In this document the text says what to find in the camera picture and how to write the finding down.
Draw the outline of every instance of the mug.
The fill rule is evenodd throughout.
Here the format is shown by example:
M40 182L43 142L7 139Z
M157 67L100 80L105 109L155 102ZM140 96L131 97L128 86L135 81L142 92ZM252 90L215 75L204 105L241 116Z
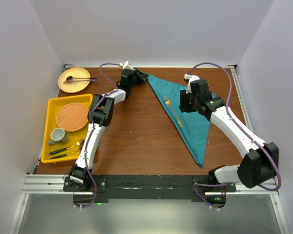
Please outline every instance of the mug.
M50 134L51 140L49 140L49 145L61 144L65 145L68 142L68 137L64 129L56 128Z

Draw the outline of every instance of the teal cloth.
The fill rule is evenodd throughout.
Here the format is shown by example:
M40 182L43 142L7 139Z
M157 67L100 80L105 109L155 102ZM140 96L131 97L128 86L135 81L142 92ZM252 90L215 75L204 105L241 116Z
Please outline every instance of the teal cloth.
M175 124L193 158L203 167L206 141L209 134L209 121L198 112L180 112L180 90L185 90L186 86L159 79L153 75L149 75L148 82L171 121ZM180 127L170 107L165 104L164 96L169 98L171 106L182 122L183 127Z

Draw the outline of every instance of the gold fork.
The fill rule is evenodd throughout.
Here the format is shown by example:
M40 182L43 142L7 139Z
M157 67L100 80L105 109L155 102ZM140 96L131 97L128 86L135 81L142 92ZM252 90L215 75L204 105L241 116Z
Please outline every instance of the gold fork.
M169 98L167 96L164 97L164 101L166 103L167 106L169 106L172 110L172 112L174 113L174 115L176 116L176 119L178 120L178 123L180 125L180 127L183 127L181 121L179 120L179 118L177 117L176 113L174 112L174 109L172 108L171 104L170 104L170 101L169 101Z

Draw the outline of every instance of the wooden table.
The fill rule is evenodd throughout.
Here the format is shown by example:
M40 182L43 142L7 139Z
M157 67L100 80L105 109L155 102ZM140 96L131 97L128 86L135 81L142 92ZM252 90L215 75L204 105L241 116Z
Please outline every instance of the wooden table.
M98 68L87 68L96 82L76 93L102 94L113 89ZM141 68L142 72L158 78L186 85L184 74L189 68ZM120 79L120 68L104 68L114 82ZM197 68L192 72L209 83L213 93L227 99L229 81L217 68ZM60 90L59 97L72 94ZM237 95L233 87L230 107L244 123ZM130 97L114 107L111 124L106 128L94 159L94 174L110 175L206 175L221 165L241 163L241 156L225 134L210 125L204 168L192 158L177 129L165 113L148 82L134 86ZM57 164L39 163L38 174L68 174L75 161Z

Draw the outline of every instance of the yellow tray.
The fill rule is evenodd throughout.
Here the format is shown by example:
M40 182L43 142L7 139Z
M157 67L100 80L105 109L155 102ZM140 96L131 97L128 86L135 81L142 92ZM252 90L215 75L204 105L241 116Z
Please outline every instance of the yellow tray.
M66 148L72 145L76 145L76 143L80 139L85 139L87 135L87 126L84 126L82 129L70 133L66 132L68 136L68 143L65 145L48 145L48 141L51 139L50 134L53 129L58 128L56 123L56 116L60 109L64 107L67 104L70 104L72 102L79 102L84 104L86 107L90 108L91 102L92 102L92 95L91 94L84 94L84 95L77 95L77 96L69 96L69 97L58 97L58 98L52 98L48 102L48 109L47 109L47 117L45 121L45 127L44 127L44 136L43 136L43 145L42 145L42 155L41 155L41 162L43 163L56 163L56 162L64 162L64 161L70 161L70 160L76 160L79 156L79 153L71 154L65 157L56 158L56 159L50 159L53 156L66 154L69 152L73 152L77 150L77 147L74 147L72 149L69 149L67 151L62 151L55 155L50 155L49 153L54 150L59 150L62 148Z

